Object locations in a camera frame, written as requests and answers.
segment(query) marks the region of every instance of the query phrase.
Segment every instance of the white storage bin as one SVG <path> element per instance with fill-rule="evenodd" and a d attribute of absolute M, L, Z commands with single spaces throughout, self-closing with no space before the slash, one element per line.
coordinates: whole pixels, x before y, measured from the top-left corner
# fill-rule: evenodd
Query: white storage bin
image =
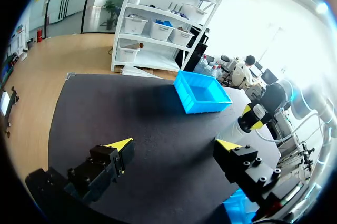
<path fill-rule="evenodd" d="M 125 33 L 141 35 L 148 20 L 138 17 L 125 17 Z"/>
<path fill-rule="evenodd" d="M 118 45 L 116 61 L 117 62 L 133 62 L 136 59 L 137 53 L 140 50 L 138 49 L 130 49 L 130 48 L 121 48 Z"/>
<path fill-rule="evenodd" d="M 174 27 L 161 25 L 151 21 L 150 37 L 156 40 L 167 41 Z"/>
<path fill-rule="evenodd" d="M 194 36 L 193 33 L 182 31 L 178 28 L 174 29 L 170 35 L 170 40 L 172 43 L 180 45 L 180 46 L 187 46 L 191 38 Z"/>
<path fill-rule="evenodd" d="M 198 7 L 195 7 L 194 5 L 191 4 L 183 4 L 183 7 L 180 12 L 185 14 L 189 20 L 196 22 L 198 24 L 207 14 L 207 12 L 204 12 L 202 9 L 199 9 Z"/>

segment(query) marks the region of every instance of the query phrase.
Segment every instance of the ceiling light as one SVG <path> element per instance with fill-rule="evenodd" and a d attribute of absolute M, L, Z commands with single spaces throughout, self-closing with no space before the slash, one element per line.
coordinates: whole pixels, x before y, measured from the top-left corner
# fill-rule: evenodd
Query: ceiling light
<path fill-rule="evenodd" d="M 326 5 L 326 3 L 320 3 L 317 7 L 316 7 L 316 12 L 318 14 L 324 14 L 328 11 L 328 6 Z"/>

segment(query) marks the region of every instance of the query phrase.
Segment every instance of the glass door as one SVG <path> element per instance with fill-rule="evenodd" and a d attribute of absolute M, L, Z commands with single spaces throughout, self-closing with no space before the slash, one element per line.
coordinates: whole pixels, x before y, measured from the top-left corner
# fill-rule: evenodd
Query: glass door
<path fill-rule="evenodd" d="M 88 0 L 83 22 L 83 33 L 114 33 L 123 0 Z"/>
<path fill-rule="evenodd" d="M 50 0 L 47 37 L 81 33 L 85 0 Z"/>

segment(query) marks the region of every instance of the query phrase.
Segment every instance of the red fire extinguisher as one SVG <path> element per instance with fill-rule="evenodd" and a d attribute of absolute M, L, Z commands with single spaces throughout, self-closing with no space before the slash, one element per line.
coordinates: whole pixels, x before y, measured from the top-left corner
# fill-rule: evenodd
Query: red fire extinguisher
<path fill-rule="evenodd" d="M 41 41 L 42 41 L 42 30 L 37 29 L 37 42 L 41 42 Z"/>

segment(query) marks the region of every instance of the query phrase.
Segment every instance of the metal shelving unit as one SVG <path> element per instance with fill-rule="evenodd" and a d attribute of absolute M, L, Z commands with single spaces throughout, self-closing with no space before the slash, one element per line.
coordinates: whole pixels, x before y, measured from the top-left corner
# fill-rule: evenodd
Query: metal shelving unit
<path fill-rule="evenodd" d="M 198 5 L 201 5 L 202 2 L 209 2 L 209 5 L 204 9 L 208 9 L 213 6 L 213 10 L 209 13 L 209 17 L 206 20 L 204 25 L 200 25 L 199 23 L 195 23 L 193 21 L 188 20 L 187 18 L 180 17 L 174 13 L 169 11 L 164 11 L 158 8 L 148 7 L 146 5 L 137 5 L 129 3 L 129 0 L 124 0 L 120 15 L 118 17 L 115 39 L 113 44 L 113 53 L 112 53 L 112 60 L 111 60 L 111 71 L 114 71 L 116 65 L 131 65 L 131 66 L 138 66 L 138 67 L 148 67 L 151 69 L 160 69 L 160 70 L 169 70 L 169 71 L 178 71 L 183 70 L 192 56 L 198 42 L 200 41 L 202 34 L 206 31 L 206 28 L 212 19 L 214 13 L 216 12 L 218 6 L 220 5 L 222 0 L 196 0 Z M 143 32 L 142 35 L 134 35 L 134 34 L 126 34 L 124 33 L 123 22 L 126 10 L 135 9 L 137 11 L 141 11 L 146 14 L 157 14 L 161 16 L 166 16 L 170 19 L 175 21 L 181 22 L 182 24 L 187 25 L 187 29 L 190 29 L 192 26 L 201 29 L 200 34 L 198 37 L 195 38 L 195 42 L 191 48 L 183 47 L 180 45 L 176 45 L 172 42 L 168 41 L 160 41 L 150 38 L 150 36 Z M 162 46 L 160 49 L 153 49 L 150 50 L 140 50 L 136 56 L 134 62 L 118 62 L 116 61 L 116 55 L 118 50 L 118 43 L 120 40 L 134 40 L 154 45 Z M 163 51 L 167 50 L 170 52 L 173 50 L 172 56 L 164 55 Z M 177 54 L 177 50 L 183 50 L 183 58 L 182 58 L 182 67 L 179 68 L 177 63 L 175 62 L 174 55 Z"/>

